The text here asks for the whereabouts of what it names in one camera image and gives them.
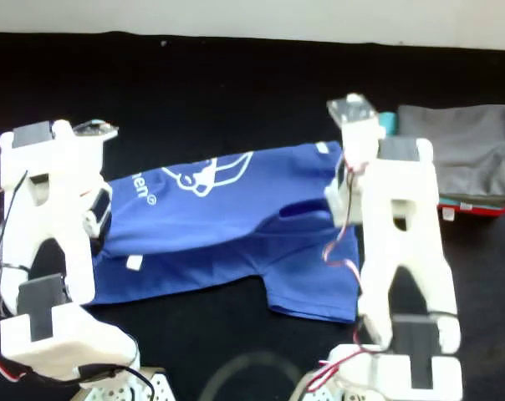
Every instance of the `gray fabric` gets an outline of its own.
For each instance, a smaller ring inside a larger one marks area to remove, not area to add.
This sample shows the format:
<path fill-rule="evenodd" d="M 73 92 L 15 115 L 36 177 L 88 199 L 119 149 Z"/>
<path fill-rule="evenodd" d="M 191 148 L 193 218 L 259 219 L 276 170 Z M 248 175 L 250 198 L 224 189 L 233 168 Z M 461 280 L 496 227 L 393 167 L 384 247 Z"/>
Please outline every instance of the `gray fabric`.
<path fill-rule="evenodd" d="M 427 138 L 440 194 L 505 206 L 505 105 L 425 109 L 402 105 L 398 135 Z"/>

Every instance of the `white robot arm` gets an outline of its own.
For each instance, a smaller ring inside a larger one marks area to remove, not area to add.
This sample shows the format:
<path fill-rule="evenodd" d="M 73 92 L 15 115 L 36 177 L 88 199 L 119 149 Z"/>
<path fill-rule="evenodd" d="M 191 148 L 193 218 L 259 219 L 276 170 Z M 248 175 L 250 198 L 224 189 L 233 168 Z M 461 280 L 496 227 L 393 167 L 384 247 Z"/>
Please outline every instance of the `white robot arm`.
<path fill-rule="evenodd" d="M 161 370 L 140 369 L 136 341 L 81 305 L 94 297 L 92 252 L 110 226 L 111 188 L 100 175 L 103 143 L 117 129 L 60 120 L 0 138 L 4 220 L 0 229 L 0 373 L 87 388 L 78 400 L 143 399 L 167 392 Z M 29 280 L 42 242 L 54 238 L 65 274 Z M 11 317 L 1 319 L 4 307 Z M 2 364 L 15 362 L 18 374 Z"/>
<path fill-rule="evenodd" d="M 358 94 L 328 102 L 328 108 L 342 130 L 344 157 L 325 195 L 336 226 L 363 225 L 358 314 L 375 344 L 335 348 L 312 378 L 335 374 L 323 386 L 309 386 L 315 391 L 304 401 L 322 394 L 324 399 L 458 401 L 461 366 L 448 354 L 459 348 L 461 332 L 436 213 L 432 145 L 386 138 L 378 114 Z M 398 228 L 395 218 L 406 228 Z M 400 266 L 414 277 L 428 315 L 391 315 L 388 293 Z"/>

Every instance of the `black wire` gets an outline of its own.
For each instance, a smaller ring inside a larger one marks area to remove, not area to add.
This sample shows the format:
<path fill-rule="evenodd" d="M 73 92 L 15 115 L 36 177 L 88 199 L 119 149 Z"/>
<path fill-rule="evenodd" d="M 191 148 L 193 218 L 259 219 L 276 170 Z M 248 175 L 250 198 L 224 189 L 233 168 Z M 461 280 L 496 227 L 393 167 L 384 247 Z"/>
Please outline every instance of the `black wire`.
<path fill-rule="evenodd" d="M 348 174 L 348 179 L 347 179 L 347 190 L 348 190 L 348 197 L 349 199 L 347 200 L 347 216 L 345 217 L 345 224 L 346 228 L 347 225 L 349 224 L 349 218 L 351 216 L 351 203 L 353 202 L 353 180 L 355 179 L 355 173 L 350 171 Z"/>
<path fill-rule="evenodd" d="M 148 388 L 150 388 L 150 400 L 149 401 L 154 401 L 154 397 L 156 396 L 156 389 L 154 388 L 154 385 L 150 382 L 148 378 L 143 376 L 143 374 L 135 369 L 132 369 L 128 366 L 117 366 L 118 368 L 124 369 L 126 372 L 133 374 L 136 376 L 141 382 L 146 384 Z"/>
<path fill-rule="evenodd" d="M 47 378 L 45 376 L 41 376 L 35 372 L 30 373 L 29 377 L 36 378 L 39 382 L 46 384 L 48 386 L 53 387 L 71 387 L 83 383 L 92 383 L 96 381 L 103 380 L 105 378 L 114 378 L 118 373 L 126 371 L 134 376 L 136 376 L 141 382 L 146 384 L 146 386 L 150 389 L 150 401 L 154 401 L 154 397 L 156 396 L 156 389 L 154 385 L 150 382 L 148 378 L 143 376 L 143 374 L 133 368 L 123 365 L 114 365 L 114 364 L 102 364 L 102 369 L 104 369 L 101 373 L 95 374 L 91 378 L 75 378 L 73 380 L 56 380 L 55 378 Z"/>
<path fill-rule="evenodd" d="M 13 196 L 11 196 L 11 200 L 9 201 L 9 207 L 8 207 L 8 212 L 6 213 L 5 215 L 5 219 L 3 219 L 3 222 L 2 222 L 2 227 L 0 229 L 0 284 L 2 282 L 2 242 L 3 242 L 3 236 L 5 235 L 5 229 L 6 229 L 6 226 L 8 225 L 8 220 L 9 220 L 9 216 L 11 215 L 11 209 L 13 208 L 13 202 L 15 200 L 15 196 L 17 195 L 18 193 L 18 190 L 20 189 L 20 187 L 22 186 L 22 183 L 24 182 L 24 180 L 26 180 L 26 177 L 28 176 L 28 171 L 26 170 L 22 176 L 22 178 L 20 179 L 20 181 L 15 185 L 15 188 L 13 190 Z M 2 316 L 2 294 L 0 293 L 0 317 Z"/>

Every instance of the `black tablecloth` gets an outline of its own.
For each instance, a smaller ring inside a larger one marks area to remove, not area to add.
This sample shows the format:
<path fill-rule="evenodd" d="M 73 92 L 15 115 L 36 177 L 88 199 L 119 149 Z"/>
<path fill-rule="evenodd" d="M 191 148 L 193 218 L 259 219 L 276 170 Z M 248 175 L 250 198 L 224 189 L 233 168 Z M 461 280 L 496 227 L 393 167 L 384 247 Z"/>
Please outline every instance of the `black tablecloth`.
<path fill-rule="evenodd" d="M 103 35 L 0 34 L 0 133 L 66 118 L 107 119 L 120 137 L 105 148 L 108 179 L 214 155 L 339 138 L 325 101 L 364 93 L 381 111 L 398 104 L 505 104 L 505 52 L 376 45 Z M 505 216 L 442 225 L 457 289 L 467 400 L 505 400 Z M 39 263 L 53 264 L 53 250 Z M 205 291 L 113 307 L 99 319 L 135 336 L 145 365 L 165 367 L 179 401 L 196 401 L 209 378 L 243 354 L 276 355 L 306 372 L 350 327 L 267 309 L 249 278 Z M 395 307 L 417 310 L 408 280 Z M 216 401 L 285 400 L 277 367 L 237 373 Z M 68 399 L 74 389 L 13 385 L 8 399 Z"/>

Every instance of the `perforated metal plate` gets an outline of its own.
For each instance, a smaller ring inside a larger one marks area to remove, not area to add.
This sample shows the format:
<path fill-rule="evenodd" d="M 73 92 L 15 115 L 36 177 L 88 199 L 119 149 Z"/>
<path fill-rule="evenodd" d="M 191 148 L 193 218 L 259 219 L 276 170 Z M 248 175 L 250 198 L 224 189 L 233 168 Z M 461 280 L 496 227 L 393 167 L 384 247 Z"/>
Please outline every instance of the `perforated metal plate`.
<path fill-rule="evenodd" d="M 167 381 L 162 369 L 141 369 L 141 373 L 150 380 L 154 386 L 154 401 L 176 401 L 171 386 Z M 136 385 L 125 385 L 113 390 L 104 388 L 92 388 L 80 390 L 72 401 L 149 401 L 150 388 L 140 380 L 135 381 Z"/>

